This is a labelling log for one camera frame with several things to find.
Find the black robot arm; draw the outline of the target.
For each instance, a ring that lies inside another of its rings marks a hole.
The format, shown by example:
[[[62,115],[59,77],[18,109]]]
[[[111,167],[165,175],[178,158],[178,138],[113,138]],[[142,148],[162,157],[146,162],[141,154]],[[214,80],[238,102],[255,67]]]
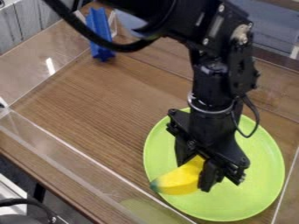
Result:
[[[194,72],[187,98],[191,111],[171,109],[167,123],[177,163],[183,166],[203,158],[195,187],[206,193],[225,179],[241,184],[250,159],[237,136],[253,135],[242,131],[239,122],[245,107],[258,110],[249,99],[259,78],[249,14],[230,0],[98,0],[143,21],[130,27],[139,40],[119,44],[83,24],[62,0],[43,1],[88,40],[115,52],[137,52],[161,38],[186,46]]]

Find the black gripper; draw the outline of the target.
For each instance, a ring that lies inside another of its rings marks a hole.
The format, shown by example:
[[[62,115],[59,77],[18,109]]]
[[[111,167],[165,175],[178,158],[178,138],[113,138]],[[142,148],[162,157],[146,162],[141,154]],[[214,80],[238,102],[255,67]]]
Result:
[[[250,159],[239,146],[235,134],[251,137],[239,128],[243,106],[249,98],[238,97],[223,110],[206,108],[194,94],[189,95],[190,112],[169,110],[167,131],[175,137],[175,156],[178,166],[195,156],[205,159],[198,187],[209,193],[225,178],[239,185],[250,167]]]

